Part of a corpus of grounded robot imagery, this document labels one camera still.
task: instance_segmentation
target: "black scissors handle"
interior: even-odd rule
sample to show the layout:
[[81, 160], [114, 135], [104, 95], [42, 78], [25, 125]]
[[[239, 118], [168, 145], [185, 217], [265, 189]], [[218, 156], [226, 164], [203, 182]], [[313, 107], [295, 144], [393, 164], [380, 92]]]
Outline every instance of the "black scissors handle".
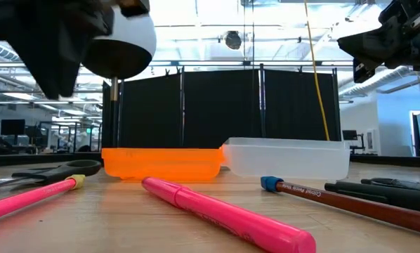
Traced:
[[13, 178], [24, 177], [28, 179], [40, 179], [42, 184], [50, 184], [65, 180], [68, 176], [81, 174], [85, 176], [92, 176], [100, 170], [101, 163], [93, 160], [77, 160], [67, 162], [59, 167], [53, 169], [33, 170], [28, 169], [12, 174]]

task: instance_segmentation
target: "pink marker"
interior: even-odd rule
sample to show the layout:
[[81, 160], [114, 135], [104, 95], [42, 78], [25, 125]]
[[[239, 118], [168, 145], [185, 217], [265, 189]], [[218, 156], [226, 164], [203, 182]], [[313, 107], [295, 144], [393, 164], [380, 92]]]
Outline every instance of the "pink marker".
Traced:
[[49, 186], [44, 186], [12, 197], [6, 197], [0, 200], [0, 217], [34, 204], [40, 200], [44, 200], [47, 197], [63, 193], [67, 190], [80, 188], [84, 183], [84, 178], [84, 175], [73, 175], [64, 181], [53, 183]]
[[315, 239], [307, 231], [196, 193], [176, 183], [147, 177], [142, 185], [175, 207], [222, 226], [268, 252], [316, 252]]

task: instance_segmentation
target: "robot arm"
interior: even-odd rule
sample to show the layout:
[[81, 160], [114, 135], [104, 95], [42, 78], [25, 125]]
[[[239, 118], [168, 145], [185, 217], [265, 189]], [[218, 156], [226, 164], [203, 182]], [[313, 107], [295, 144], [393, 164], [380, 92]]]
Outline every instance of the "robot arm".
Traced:
[[354, 81], [362, 83], [384, 64], [420, 70], [420, 0], [393, 0], [381, 12], [379, 29], [340, 38], [339, 47], [354, 57]]
[[70, 97], [92, 39], [112, 34], [113, 5], [125, 17], [149, 12], [149, 0], [0, 0], [0, 40], [26, 64], [48, 99]]

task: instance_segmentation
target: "orange plastic container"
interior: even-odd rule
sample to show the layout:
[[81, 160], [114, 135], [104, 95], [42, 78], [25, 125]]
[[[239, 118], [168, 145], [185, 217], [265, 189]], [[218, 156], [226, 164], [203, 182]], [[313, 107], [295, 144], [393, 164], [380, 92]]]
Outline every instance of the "orange plastic container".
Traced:
[[154, 176], [171, 181], [205, 181], [219, 173], [222, 149], [103, 148], [105, 172], [121, 179]]

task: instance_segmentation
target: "wooden table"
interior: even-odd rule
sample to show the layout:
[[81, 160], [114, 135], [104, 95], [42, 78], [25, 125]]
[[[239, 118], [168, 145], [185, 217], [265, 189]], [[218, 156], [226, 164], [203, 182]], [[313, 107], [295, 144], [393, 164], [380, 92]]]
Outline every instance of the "wooden table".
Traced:
[[[0, 167], [0, 177], [17, 169]], [[420, 180], [420, 169], [351, 164], [348, 181], [393, 177]], [[323, 189], [324, 181], [290, 180]], [[258, 178], [223, 170], [211, 183], [191, 189], [303, 228], [317, 252], [420, 252], [420, 233], [344, 212], [292, 195], [261, 190]], [[0, 188], [0, 198], [11, 187]], [[53, 197], [0, 219], [2, 252], [261, 252], [184, 211], [148, 194], [137, 182], [99, 175], [80, 190]]]

